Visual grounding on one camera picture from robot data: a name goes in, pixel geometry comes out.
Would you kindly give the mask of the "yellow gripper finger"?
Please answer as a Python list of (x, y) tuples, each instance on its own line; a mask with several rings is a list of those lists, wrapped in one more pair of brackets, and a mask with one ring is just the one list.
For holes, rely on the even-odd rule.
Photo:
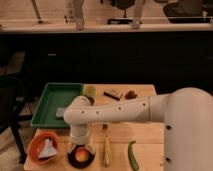
[(93, 146), (93, 144), (87, 144), (86, 145), (86, 149), (92, 154), (92, 155), (96, 155), (96, 149)]
[(71, 153), (75, 149), (76, 145), (73, 143), (68, 144), (68, 153)]

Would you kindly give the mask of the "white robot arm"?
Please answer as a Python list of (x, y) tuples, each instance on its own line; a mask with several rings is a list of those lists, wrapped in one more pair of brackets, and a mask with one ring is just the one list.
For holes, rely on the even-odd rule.
[(90, 123), (162, 122), (164, 171), (213, 171), (213, 96), (204, 90), (182, 88), (97, 106), (78, 96), (63, 118), (75, 145), (90, 142)]

